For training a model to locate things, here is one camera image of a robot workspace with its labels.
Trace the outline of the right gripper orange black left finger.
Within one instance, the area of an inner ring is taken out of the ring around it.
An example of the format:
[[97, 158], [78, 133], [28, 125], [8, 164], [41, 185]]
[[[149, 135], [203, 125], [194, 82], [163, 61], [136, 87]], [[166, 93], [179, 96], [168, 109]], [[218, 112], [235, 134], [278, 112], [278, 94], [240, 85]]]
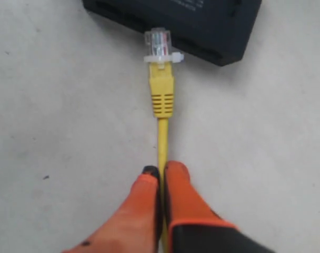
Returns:
[[155, 166], [145, 166], [114, 214], [65, 252], [158, 252], [161, 234], [159, 171]]

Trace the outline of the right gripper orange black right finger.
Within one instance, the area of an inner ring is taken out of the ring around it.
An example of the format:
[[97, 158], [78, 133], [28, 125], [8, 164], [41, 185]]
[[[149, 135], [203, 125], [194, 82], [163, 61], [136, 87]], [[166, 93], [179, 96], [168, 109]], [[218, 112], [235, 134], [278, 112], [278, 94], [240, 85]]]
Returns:
[[167, 163], [164, 194], [169, 252], [271, 252], [212, 210], [183, 163]]

